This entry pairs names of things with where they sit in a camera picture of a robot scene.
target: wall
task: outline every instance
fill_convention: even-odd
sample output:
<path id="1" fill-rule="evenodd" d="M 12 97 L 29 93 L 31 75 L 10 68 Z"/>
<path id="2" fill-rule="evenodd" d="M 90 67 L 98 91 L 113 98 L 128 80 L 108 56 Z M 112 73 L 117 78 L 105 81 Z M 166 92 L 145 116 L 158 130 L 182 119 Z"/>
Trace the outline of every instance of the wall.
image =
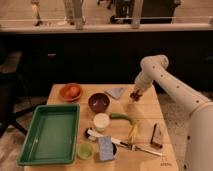
<path id="1" fill-rule="evenodd" d="M 18 72 L 33 95 L 47 95 L 54 83 L 133 83 L 142 57 L 155 54 L 167 55 L 169 72 L 193 88 L 213 90 L 211 31 L 3 34 L 1 39 L 10 51 L 23 51 Z"/>

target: green plastic tray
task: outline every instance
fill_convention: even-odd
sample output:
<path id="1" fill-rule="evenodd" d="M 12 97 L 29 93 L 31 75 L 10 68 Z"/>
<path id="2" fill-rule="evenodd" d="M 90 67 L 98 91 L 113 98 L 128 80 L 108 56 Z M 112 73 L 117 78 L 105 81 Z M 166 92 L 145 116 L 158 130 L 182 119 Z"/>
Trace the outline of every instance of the green plastic tray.
<path id="1" fill-rule="evenodd" d="M 72 163 L 76 151 L 79 110 L 77 104 L 38 106 L 18 164 Z"/>

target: blue sponge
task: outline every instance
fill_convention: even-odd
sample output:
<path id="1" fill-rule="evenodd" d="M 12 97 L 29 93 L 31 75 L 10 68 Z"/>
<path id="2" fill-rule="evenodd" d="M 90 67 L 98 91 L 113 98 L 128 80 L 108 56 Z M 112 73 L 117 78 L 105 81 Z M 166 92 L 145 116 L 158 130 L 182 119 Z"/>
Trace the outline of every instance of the blue sponge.
<path id="1" fill-rule="evenodd" d="M 113 145 L 110 136 L 99 137 L 98 145 L 100 150 L 99 152 L 100 161 L 114 160 Z"/>

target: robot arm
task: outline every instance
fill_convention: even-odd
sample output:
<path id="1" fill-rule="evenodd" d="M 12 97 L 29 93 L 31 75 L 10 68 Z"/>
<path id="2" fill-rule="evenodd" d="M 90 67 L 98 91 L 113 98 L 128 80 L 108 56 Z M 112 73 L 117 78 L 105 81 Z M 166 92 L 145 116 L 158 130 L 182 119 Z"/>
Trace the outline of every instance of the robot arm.
<path id="1" fill-rule="evenodd" d="M 130 97 L 138 100 L 155 80 L 168 95 L 191 115 L 186 150 L 186 169 L 189 171 L 213 170 L 213 103 L 201 93 L 181 82 L 165 69 L 168 67 L 165 55 L 145 57 L 141 60 L 142 71 L 135 79 L 134 91 Z"/>

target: white cup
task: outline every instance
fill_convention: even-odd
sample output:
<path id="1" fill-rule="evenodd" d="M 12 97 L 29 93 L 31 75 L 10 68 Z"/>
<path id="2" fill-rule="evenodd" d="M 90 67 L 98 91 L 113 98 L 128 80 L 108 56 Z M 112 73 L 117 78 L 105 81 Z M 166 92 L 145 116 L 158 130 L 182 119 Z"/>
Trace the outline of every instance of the white cup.
<path id="1" fill-rule="evenodd" d="M 98 132 L 102 132 L 109 125 L 109 121 L 109 116 L 106 113 L 98 113 L 93 119 L 93 124 Z"/>

